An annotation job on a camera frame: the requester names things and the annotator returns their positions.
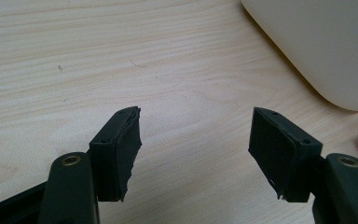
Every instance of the light wood surface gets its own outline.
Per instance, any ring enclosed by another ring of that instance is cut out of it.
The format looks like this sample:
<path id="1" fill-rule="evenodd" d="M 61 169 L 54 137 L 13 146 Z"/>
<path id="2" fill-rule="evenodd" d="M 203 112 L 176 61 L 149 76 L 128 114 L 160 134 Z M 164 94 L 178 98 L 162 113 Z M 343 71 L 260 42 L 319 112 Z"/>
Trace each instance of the light wood surface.
<path id="1" fill-rule="evenodd" d="M 254 106 L 358 157 L 358 112 L 320 96 L 240 0 L 0 1 L 0 201 L 138 105 L 143 146 L 107 223 L 313 223 L 247 152 Z"/>

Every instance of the white plastic container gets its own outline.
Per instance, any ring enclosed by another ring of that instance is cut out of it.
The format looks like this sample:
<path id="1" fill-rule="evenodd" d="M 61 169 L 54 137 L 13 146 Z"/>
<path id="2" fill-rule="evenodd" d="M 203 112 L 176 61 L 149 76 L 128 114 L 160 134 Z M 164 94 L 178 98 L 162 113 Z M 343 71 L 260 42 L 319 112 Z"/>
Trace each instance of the white plastic container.
<path id="1" fill-rule="evenodd" d="M 358 1 L 242 3 L 316 91 L 358 111 Z"/>

